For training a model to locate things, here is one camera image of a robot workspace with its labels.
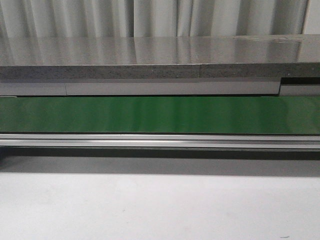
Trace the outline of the aluminium conveyor frame rail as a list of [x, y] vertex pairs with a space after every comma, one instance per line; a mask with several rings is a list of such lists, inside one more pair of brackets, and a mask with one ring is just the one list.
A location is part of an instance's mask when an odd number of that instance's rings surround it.
[[1, 147], [111, 147], [318, 150], [318, 135], [2, 133]]

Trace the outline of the white pleated curtain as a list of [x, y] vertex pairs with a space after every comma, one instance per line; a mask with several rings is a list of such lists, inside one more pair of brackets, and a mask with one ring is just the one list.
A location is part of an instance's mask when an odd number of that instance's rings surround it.
[[2, 38], [319, 32], [317, 0], [3, 0], [0, 3]]

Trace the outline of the grey cabinet panel under counter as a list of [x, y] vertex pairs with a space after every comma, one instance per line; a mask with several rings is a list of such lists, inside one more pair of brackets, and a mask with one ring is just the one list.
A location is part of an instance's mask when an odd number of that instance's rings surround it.
[[318, 77], [2, 79], [1, 96], [319, 96]]

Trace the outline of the grey granite counter slab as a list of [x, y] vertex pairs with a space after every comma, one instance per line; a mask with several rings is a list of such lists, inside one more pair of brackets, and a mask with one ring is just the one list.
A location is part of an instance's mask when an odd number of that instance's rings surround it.
[[0, 77], [15, 79], [314, 78], [317, 34], [18, 37], [0, 41]]

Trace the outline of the green conveyor belt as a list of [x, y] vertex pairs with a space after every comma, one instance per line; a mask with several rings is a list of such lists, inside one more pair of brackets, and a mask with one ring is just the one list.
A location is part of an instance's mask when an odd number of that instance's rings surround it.
[[3, 97], [3, 133], [318, 135], [317, 96]]

